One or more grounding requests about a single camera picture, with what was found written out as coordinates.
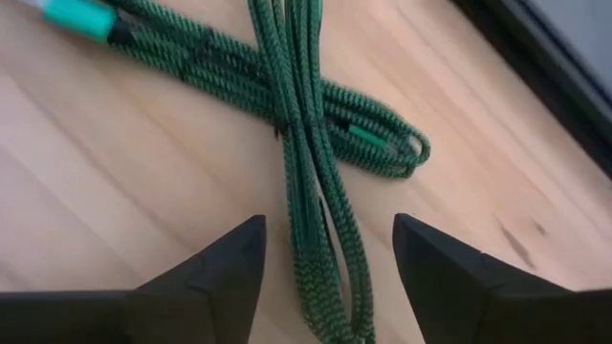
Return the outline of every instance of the cable connector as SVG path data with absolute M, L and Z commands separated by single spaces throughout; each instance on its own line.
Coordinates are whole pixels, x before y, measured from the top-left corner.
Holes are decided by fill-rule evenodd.
M 90 0 L 19 0 L 39 8 L 46 20 L 105 43 L 118 20 L 110 7 Z

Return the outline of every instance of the cable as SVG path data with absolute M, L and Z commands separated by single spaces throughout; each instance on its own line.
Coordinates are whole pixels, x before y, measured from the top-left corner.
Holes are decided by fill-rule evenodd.
M 283 139 L 295 280 L 306 322 L 323 343 L 374 343 L 369 269 L 335 159 L 387 178 L 407 178 L 428 159 L 430 147 L 385 105 L 321 78 L 320 1 L 250 0 L 259 50 L 149 0 L 104 0 L 121 15 L 66 10 L 66 4 L 81 6 L 83 0 L 45 1 L 61 3 L 55 5 L 61 11 L 43 9 L 49 20 L 103 40 L 276 128 Z M 317 184 L 348 269 L 350 316 Z

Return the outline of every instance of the wooden desk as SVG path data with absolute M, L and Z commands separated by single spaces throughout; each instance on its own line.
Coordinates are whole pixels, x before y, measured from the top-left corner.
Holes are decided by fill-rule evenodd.
M 165 0 L 254 41 L 244 0 Z M 445 0 L 328 0 L 326 76 L 421 128 L 408 181 L 340 169 L 380 343 L 422 343 L 391 250 L 406 212 L 571 289 L 612 287 L 612 183 Z M 0 3 L 0 288 L 133 288 L 268 216 L 253 343 L 315 343 L 293 285 L 281 143 L 250 116 Z

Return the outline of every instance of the black object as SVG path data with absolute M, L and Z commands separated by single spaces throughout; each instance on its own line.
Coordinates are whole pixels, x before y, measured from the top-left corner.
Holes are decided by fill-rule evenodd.
M 612 2 L 452 1 L 612 178 Z
M 566 290 L 404 214 L 393 248 L 427 344 L 612 343 L 612 290 Z
M 247 343 L 265 249 L 253 216 L 136 290 L 0 293 L 0 343 Z

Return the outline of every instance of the black pointed edge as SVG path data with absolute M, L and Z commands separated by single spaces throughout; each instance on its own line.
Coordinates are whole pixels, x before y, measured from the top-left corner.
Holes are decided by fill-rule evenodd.
M 393 247 L 427 344 L 612 342 L 609 290 L 570 292 L 405 214 Z
M 247 343 L 265 250 L 259 215 L 136 290 L 0 292 L 0 343 Z
M 185 340 L 247 343 L 261 289 L 265 253 L 266 218 L 256 215 L 176 268 L 141 286 L 137 294 L 163 292 L 184 298 L 185 306 L 199 300 L 188 308 L 200 312 L 197 318 L 191 317 L 194 320 L 189 327 L 191 332 L 186 332 L 183 320 L 181 333 Z M 165 309 L 160 316 L 167 316 Z M 206 319 L 210 329 L 203 323 Z M 138 332 L 147 333 L 149 327 L 150 322 L 145 322 Z

